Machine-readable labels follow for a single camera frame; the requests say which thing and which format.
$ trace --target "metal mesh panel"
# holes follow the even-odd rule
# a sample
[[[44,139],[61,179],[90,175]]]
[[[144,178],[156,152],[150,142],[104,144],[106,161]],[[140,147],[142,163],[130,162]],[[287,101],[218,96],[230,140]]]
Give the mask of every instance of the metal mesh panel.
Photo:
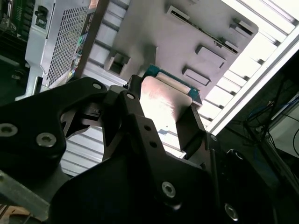
[[[62,16],[50,69],[47,75],[49,87],[71,67],[78,38],[82,32],[88,7],[65,10]]]

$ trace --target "motherboard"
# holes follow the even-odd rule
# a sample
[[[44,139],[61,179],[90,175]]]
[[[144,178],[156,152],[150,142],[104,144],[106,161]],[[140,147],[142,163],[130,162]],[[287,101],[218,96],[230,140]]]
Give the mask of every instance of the motherboard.
[[[0,0],[0,37],[9,34],[27,41],[34,13],[34,0]]]

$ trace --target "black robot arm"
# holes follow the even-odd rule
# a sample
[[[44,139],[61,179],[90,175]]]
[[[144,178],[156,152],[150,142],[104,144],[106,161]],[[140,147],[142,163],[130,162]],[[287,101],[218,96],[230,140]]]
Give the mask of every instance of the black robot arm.
[[[221,150],[193,105],[176,123],[185,158],[166,153],[140,88],[138,76],[128,90],[83,78],[0,107],[6,202],[51,224],[278,223],[271,190],[243,155]],[[103,162],[68,180],[66,139],[89,126],[103,127]]]

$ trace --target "wire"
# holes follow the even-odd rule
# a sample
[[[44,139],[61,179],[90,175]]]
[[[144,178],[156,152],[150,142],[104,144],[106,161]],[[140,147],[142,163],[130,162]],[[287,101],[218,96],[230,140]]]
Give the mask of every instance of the wire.
[[[293,118],[293,117],[291,117],[291,116],[289,116],[289,115],[287,115],[287,114],[282,113],[282,115],[284,115],[284,116],[286,116],[286,117],[288,117],[288,118],[292,118],[293,120],[299,122],[299,120],[297,120],[297,119],[295,119],[295,118]]]
[[[298,134],[298,132],[299,132],[299,128],[298,128],[298,130],[296,131],[296,133],[294,134],[294,137],[293,137],[293,148],[295,150],[295,153],[299,156],[299,153],[298,153],[298,151],[296,150],[296,147],[295,147],[295,139],[296,139],[296,135]]]

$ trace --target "black metal bracket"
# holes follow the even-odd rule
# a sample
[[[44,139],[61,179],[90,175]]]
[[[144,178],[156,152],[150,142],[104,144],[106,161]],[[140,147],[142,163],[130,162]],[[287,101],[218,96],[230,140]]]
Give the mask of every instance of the black metal bracket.
[[[102,83],[83,78],[1,107],[0,169],[27,178],[50,174],[65,152],[65,136],[87,128],[75,127],[76,114],[106,92]]]

